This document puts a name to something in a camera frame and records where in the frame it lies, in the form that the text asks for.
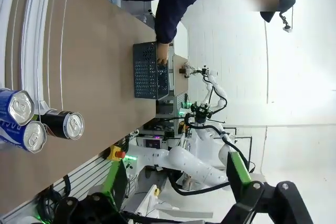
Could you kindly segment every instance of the silver can top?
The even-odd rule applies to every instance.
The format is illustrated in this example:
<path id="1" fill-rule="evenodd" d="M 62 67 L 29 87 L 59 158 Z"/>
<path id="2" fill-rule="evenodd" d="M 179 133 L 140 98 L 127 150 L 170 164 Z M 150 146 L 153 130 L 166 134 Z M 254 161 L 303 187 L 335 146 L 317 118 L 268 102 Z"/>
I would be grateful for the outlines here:
<path id="1" fill-rule="evenodd" d="M 43 124 L 37 121 L 28 123 L 23 142 L 26 148 L 32 153 L 42 150 L 44 144 L 47 142 L 47 133 Z"/>
<path id="2" fill-rule="evenodd" d="M 9 113 L 18 125 L 25 125 L 34 116 L 35 105 L 26 91 L 13 95 L 9 104 Z"/>
<path id="3" fill-rule="evenodd" d="M 79 113 L 72 113 L 67 121 L 67 133 L 72 140 L 77 140 L 84 132 L 84 118 Z"/>

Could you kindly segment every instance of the white wall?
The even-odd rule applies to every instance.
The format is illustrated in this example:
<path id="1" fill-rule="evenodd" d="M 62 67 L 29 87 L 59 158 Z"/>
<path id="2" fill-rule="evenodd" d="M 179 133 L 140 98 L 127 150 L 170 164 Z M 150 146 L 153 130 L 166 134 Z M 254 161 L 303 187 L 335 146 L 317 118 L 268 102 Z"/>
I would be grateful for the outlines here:
<path id="1" fill-rule="evenodd" d="M 266 26 L 268 48 L 262 18 L 244 10 L 240 0 L 198 0 L 182 20 L 191 64 L 218 70 L 228 94 L 228 107 L 214 118 L 238 125 L 239 135 L 253 136 L 257 170 L 263 164 L 273 185 L 295 182 L 316 223 L 336 217 L 328 205 L 336 196 L 331 182 L 336 177 L 335 16 L 335 0 L 297 0 L 293 33 L 283 31 L 275 15 Z M 291 23 L 290 11 L 286 17 Z M 190 100 L 203 100 L 202 78 L 191 77 L 189 83 Z M 247 153 L 247 142 L 238 145 Z M 182 208 L 212 210 L 210 221 L 221 221 L 234 202 L 223 190 L 163 197 Z M 320 201 L 326 202 L 323 209 L 316 205 Z M 270 220 L 260 217 L 255 223 Z"/>

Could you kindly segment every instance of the screw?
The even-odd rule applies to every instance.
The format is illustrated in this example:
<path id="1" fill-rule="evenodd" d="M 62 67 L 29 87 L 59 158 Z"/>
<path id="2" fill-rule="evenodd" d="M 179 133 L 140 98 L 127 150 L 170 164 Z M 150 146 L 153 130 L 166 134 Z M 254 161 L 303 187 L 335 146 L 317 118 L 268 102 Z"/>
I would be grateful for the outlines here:
<path id="1" fill-rule="evenodd" d="M 288 185 L 285 183 L 282 185 L 283 189 L 287 190 L 288 189 Z"/>
<path id="2" fill-rule="evenodd" d="M 254 183 L 253 187 L 256 188 L 257 190 L 260 188 L 260 185 L 258 183 Z"/>

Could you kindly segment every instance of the can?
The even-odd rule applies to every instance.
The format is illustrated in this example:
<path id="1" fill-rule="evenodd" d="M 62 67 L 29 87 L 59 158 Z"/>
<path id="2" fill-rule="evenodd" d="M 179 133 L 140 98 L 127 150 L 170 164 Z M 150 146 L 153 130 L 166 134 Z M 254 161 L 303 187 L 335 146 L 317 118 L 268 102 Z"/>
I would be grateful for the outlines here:
<path id="1" fill-rule="evenodd" d="M 0 120 L 7 123 L 27 124 L 34 116 L 35 105 L 24 91 L 0 89 Z"/>
<path id="2" fill-rule="evenodd" d="M 38 118 L 51 136 L 77 140 L 83 135 L 84 118 L 77 112 L 51 109 Z"/>
<path id="3" fill-rule="evenodd" d="M 0 140 L 26 151 L 37 153 L 47 141 L 47 133 L 42 123 L 30 121 L 26 125 L 0 121 Z"/>

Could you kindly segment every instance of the basket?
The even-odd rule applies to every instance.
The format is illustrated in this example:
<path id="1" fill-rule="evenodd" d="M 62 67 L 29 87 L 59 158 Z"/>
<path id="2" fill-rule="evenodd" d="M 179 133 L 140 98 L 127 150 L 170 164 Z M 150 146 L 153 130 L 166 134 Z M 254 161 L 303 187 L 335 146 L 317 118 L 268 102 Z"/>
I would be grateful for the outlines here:
<path id="1" fill-rule="evenodd" d="M 133 45 L 134 96 L 160 100 L 169 94 L 168 64 L 156 63 L 156 42 Z"/>

